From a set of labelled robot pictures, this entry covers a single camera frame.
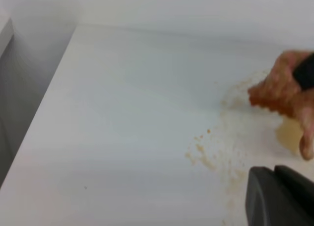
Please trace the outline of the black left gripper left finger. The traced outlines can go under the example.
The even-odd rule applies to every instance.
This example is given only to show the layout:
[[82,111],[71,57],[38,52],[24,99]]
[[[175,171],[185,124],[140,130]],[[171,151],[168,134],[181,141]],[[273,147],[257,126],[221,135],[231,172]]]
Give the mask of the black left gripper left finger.
[[312,226],[314,194],[291,192],[274,169],[252,167],[246,191],[249,226]]

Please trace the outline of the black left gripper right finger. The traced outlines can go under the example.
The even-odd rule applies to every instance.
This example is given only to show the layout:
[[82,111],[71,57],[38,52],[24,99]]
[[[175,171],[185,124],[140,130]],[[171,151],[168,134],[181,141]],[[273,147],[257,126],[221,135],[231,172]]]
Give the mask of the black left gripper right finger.
[[274,173],[291,192],[298,194],[314,193],[314,183],[292,168],[276,165]]

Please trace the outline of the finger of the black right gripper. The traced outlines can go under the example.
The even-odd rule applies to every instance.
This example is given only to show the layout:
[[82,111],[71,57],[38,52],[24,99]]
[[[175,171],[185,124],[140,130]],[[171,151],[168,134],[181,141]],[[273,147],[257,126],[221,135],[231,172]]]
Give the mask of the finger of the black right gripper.
[[314,54],[305,58],[295,68],[292,75],[302,91],[312,89],[314,87]]

